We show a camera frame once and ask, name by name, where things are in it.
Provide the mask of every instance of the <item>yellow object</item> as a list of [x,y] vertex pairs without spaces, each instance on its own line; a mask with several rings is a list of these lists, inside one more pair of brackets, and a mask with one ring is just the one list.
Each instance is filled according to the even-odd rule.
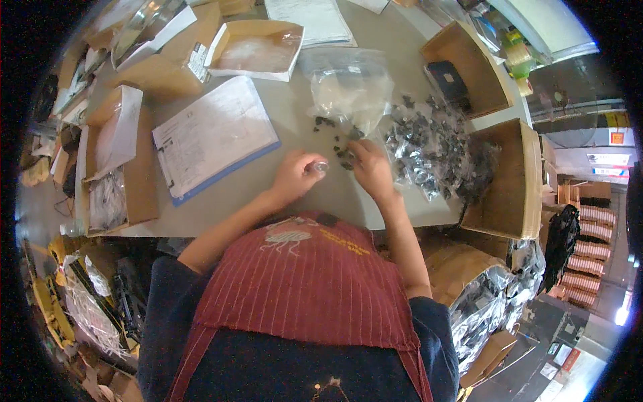
[[61,349],[65,349],[65,346],[73,345],[76,341],[76,336],[69,319],[60,306],[54,290],[52,276],[48,276],[47,281],[45,281],[36,277],[33,273],[30,274],[36,303],[54,341]]

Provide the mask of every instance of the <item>red striped apron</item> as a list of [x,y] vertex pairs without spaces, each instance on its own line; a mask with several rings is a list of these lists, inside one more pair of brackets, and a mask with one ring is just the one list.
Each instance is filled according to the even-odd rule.
[[377,254],[369,232],[331,215],[305,212],[250,232],[226,250],[197,307],[166,401],[183,400],[220,327],[395,349],[422,402],[433,401],[397,266]]

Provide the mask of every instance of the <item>red sign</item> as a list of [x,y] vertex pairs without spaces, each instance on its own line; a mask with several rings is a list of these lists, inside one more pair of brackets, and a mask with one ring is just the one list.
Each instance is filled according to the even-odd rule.
[[610,145],[623,145],[625,143],[625,133],[612,131],[610,133]]
[[572,349],[570,352],[569,356],[567,356],[567,359],[565,359],[565,362],[563,364],[563,370],[569,371],[572,369],[574,366],[574,363],[576,363],[576,360],[578,360],[578,356],[581,355],[581,351],[578,349]]

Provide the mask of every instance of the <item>navy blue shirt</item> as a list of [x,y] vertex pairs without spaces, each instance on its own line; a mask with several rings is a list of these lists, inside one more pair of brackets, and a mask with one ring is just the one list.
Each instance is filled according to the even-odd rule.
[[[160,258],[152,281],[137,379],[146,401],[163,401],[174,379],[196,307],[212,273],[197,275]],[[409,300],[433,400],[455,401],[458,360],[446,306]],[[197,367],[186,401],[418,401],[397,352],[368,346],[327,346],[222,328]]]

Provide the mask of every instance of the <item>apron logo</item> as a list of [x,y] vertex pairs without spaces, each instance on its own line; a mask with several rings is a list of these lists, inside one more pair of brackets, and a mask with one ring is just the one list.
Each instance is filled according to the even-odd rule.
[[264,251],[266,248],[275,248],[278,253],[284,246],[291,244],[288,249],[288,254],[299,257],[293,249],[299,246],[303,240],[308,240],[312,237],[312,228],[319,226],[319,224],[312,219],[304,219],[300,217],[288,218],[285,221],[273,223],[266,226],[266,237],[264,241],[269,244],[261,246],[259,249]]

